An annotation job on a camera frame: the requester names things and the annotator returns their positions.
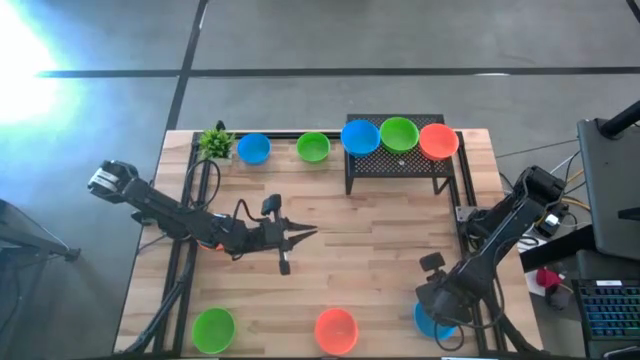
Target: wooden table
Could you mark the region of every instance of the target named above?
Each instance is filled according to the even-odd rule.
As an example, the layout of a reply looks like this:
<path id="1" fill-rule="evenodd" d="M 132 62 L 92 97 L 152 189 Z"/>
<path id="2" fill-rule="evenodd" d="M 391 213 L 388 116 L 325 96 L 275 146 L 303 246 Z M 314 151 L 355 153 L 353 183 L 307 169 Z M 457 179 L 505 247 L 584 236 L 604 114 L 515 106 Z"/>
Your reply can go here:
<path id="1" fill-rule="evenodd" d="M 462 131 L 478 204 L 493 206 L 503 193 L 489 133 Z M 168 132 L 158 166 L 155 187 L 178 200 L 192 135 Z M 212 189 L 215 176 L 209 182 Z M 464 188 L 460 182 L 458 186 L 464 199 Z M 193 189 L 195 197 L 197 180 Z M 418 259 L 439 251 L 449 270 L 460 258 L 448 192 L 435 196 L 429 179 L 357 179 L 353 189 L 351 196 L 345 195 L 339 142 L 332 143 L 329 158 L 321 164 L 300 161 L 294 140 L 276 140 L 266 165 L 250 167 L 236 158 L 223 167 L 220 192 L 209 211 L 229 213 L 244 198 L 259 214 L 262 200 L 280 193 L 283 215 L 317 225 L 319 233 L 290 254 L 290 276 L 279 274 L 277 252 L 232 262 L 222 252 L 199 251 L 183 356 L 202 355 L 191 342 L 191 325 L 199 313 L 214 306 L 230 309 L 236 320 L 233 344 L 220 356 L 321 356 L 313 329 L 317 316 L 329 307 L 347 309 L 357 319 L 360 336 L 349 356 L 446 354 L 416 331 L 412 311 L 417 301 L 414 289 L 425 282 Z M 157 228 L 145 228 L 141 244 L 159 235 Z M 171 241 L 161 241 L 137 257 L 116 350 L 130 345 L 156 312 L 170 247 Z M 499 274 L 507 315 L 529 342 L 541 347 L 515 247 L 501 262 Z M 492 343 L 493 333 L 486 334 Z M 456 356 L 477 355 L 473 331 L 466 329 L 465 336 Z M 172 339 L 170 321 L 169 348 Z M 451 347 L 459 340 L 456 333 L 444 344 Z"/>

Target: red object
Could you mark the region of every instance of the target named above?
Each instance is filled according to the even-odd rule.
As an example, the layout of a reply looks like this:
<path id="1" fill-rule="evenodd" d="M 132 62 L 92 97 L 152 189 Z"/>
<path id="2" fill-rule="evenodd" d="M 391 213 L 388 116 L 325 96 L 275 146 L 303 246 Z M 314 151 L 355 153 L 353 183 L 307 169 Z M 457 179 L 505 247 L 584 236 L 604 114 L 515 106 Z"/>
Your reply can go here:
<path id="1" fill-rule="evenodd" d="M 460 140 L 450 127 L 431 124 L 420 131 L 420 150 L 429 160 L 445 160 L 458 151 Z"/>
<path id="2" fill-rule="evenodd" d="M 329 309 L 316 320 L 315 336 L 318 345 L 331 355 L 344 355 L 358 340 L 358 324 L 346 310 Z"/>
<path id="3" fill-rule="evenodd" d="M 538 283 L 538 285 L 546 289 L 553 285 L 562 283 L 562 279 L 560 278 L 560 275 L 554 273 L 553 271 L 547 269 L 538 269 L 538 272 L 536 273 L 536 282 Z"/>

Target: potted plant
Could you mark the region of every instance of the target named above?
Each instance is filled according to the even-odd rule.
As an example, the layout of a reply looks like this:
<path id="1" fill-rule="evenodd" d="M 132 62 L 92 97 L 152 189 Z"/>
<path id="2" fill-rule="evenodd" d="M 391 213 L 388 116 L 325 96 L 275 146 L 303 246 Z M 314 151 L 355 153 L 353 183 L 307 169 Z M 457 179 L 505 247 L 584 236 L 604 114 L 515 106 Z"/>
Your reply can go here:
<path id="1" fill-rule="evenodd" d="M 224 129 L 216 128 L 205 130 L 200 136 L 200 156 L 220 165 L 231 165 L 231 147 L 235 141 L 235 135 L 227 133 Z"/>

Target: small plant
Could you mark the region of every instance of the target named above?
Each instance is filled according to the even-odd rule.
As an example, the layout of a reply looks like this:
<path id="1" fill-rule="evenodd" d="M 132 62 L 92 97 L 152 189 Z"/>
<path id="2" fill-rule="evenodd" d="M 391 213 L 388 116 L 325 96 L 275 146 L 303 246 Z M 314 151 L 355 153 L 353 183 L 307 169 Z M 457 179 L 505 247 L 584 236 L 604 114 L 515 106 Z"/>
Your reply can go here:
<path id="1" fill-rule="evenodd" d="M 200 136 L 200 155 L 203 159 L 228 158 L 235 135 L 224 130 L 205 130 Z"/>

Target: keyboard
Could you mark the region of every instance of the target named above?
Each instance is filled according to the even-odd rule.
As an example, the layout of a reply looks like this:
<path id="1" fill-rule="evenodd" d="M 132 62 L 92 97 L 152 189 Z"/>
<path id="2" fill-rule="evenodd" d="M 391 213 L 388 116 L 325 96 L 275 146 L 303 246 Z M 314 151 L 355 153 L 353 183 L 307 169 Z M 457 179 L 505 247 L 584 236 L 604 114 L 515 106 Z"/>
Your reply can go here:
<path id="1" fill-rule="evenodd" d="M 573 280 L 585 340 L 640 340 L 640 280 Z"/>

